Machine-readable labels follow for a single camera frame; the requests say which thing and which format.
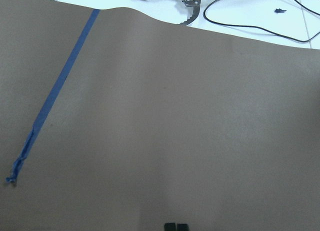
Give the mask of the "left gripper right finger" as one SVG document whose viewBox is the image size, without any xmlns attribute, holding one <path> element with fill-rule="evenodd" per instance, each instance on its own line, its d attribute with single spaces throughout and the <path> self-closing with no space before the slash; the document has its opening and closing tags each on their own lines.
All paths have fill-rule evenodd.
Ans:
<svg viewBox="0 0 320 231">
<path fill-rule="evenodd" d="M 189 231 L 189 226 L 186 223 L 178 223 L 176 226 L 177 231 Z"/>
</svg>

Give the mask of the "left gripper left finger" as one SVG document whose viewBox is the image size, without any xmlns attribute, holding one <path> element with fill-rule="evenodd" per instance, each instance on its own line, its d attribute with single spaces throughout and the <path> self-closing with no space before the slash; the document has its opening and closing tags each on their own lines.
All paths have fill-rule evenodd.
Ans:
<svg viewBox="0 0 320 231">
<path fill-rule="evenodd" d="M 176 223 L 174 222 L 165 223 L 164 231 L 176 231 Z"/>
</svg>

